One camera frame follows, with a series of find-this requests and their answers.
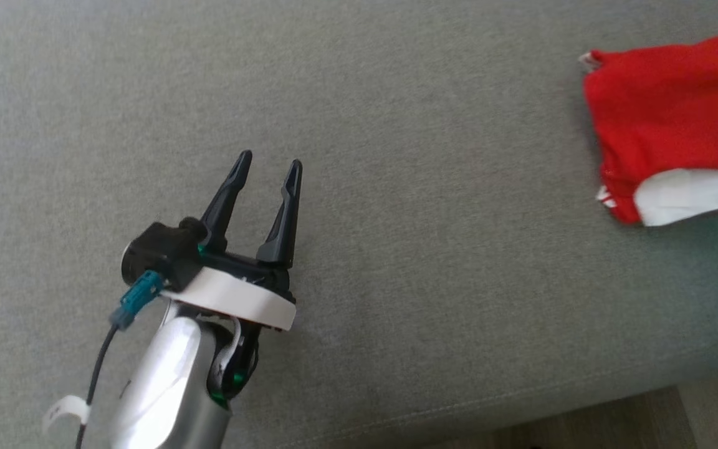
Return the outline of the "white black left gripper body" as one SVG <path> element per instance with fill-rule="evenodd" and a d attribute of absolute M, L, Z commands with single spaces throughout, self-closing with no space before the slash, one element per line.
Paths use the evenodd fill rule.
<path fill-rule="evenodd" d="M 206 315 L 234 317 L 268 329 L 290 330 L 296 316 L 290 276 L 232 253 L 163 261 L 163 296 Z"/>

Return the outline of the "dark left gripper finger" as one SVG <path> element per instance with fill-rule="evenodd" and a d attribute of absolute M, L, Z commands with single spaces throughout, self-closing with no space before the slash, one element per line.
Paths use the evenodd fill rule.
<path fill-rule="evenodd" d="M 244 150 L 237 157 L 228 176 L 220 185 L 201 217 L 208 235 L 201 245 L 206 251 L 224 251 L 227 249 L 226 232 L 236 205 L 237 196 L 245 187 L 252 162 L 252 152 Z"/>
<path fill-rule="evenodd" d="M 263 264 L 289 269 L 294 263 L 297 216 L 302 187 L 303 164 L 294 159 L 282 183 L 282 204 L 277 210 L 265 243 L 259 246 L 256 259 Z"/>

